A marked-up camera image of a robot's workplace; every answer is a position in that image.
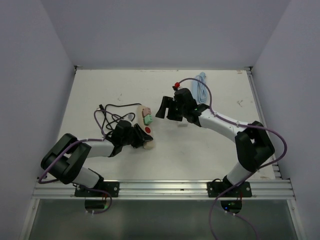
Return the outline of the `beige power strip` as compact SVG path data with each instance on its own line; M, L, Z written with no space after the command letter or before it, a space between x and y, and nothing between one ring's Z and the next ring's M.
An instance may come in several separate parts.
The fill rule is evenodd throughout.
M150 125L144 125L144 122L143 122L144 117L142 116L143 108L148 108L148 107L146 107L144 105L138 105L138 107L136 109L137 123L147 134L151 135L154 138L153 130L152 130L152 126L151 126L152 123Z

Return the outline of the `green plug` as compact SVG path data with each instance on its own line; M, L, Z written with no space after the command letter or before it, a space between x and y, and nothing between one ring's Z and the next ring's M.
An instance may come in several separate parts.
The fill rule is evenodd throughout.
M143 118L143 123L146 126L150 125L152 122L153 122L153 118L151 114L148 114Z

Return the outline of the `pink charger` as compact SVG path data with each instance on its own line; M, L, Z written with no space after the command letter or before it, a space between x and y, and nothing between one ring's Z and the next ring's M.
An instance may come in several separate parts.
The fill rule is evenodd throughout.
M151 109L149 107L145 107L145 108L142 109L142 116L143 117L146 117L146 116L151 115L151 114L152 114L152 112L151 112Z

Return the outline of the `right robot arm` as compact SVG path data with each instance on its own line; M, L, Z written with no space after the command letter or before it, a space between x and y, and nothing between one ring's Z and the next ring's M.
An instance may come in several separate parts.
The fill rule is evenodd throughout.
M198 104L187 88L176 90L174 97L163 96L155 116L178 122L186 119L191 124L213 130L235 143L236 165L222 181L211 182L211 188L219 194L224 192L227 196L235 196L241 190L240 181L251 177L275 153L260 122L245 123L244 126L232 124L234 119L218 116L207 104Z

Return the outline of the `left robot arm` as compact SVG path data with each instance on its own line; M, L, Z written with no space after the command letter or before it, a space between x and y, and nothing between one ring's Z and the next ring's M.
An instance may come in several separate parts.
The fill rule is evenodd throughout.
M124 146L136 149L153 140L137 123L132 125L128 120L120 120L115 129L103 138L79 140L66 133L43 157L40 166L44 173L39 177L38 183L52 183L52 180L44 180L47 174L51 174L55 177L55 182L82 185L92 196L99 196L104 190L102 177L83 167L85 161L96 157L111 158L119 154Z

